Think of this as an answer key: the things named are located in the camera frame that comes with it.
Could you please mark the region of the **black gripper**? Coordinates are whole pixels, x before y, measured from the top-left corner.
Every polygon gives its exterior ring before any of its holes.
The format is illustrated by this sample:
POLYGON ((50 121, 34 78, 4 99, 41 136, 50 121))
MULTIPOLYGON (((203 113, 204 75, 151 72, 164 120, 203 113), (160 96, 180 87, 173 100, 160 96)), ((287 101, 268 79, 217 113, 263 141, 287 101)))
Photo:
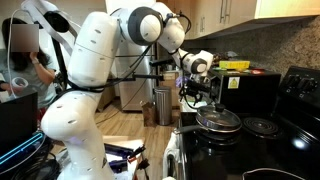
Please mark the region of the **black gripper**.
POLYGON ((204 93, 209 93, 210 89, 200 83, 197 83, 190 79, 182 79, 180 83, 181 89, 179 95, 182 98, 191 96, 195 100, 201 100, 204 93))

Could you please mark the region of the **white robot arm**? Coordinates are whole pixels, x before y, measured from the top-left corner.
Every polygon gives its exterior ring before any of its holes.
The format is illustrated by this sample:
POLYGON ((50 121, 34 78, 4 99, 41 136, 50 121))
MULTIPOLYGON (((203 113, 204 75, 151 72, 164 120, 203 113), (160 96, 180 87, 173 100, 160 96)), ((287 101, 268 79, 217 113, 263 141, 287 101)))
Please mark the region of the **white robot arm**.
POLYGON ((213 55, 207 51, 192 54, 181 48, 185 31, 165 4, 155 0, 107 0, 106 5, 105 12, 95 11, 86 17, 75 44, 69 45, 45 18, 47 13, 58 10, 54 4, 47 0, 21 3, 21 9, 70 55, 68 89, 41 120, 42 131, 63 142, 70 157, 57 180, 115 180, 94 114, 120 41, 138 46, 158 43, 178 67, 195 75, 206 75, 213 62, 213 55))

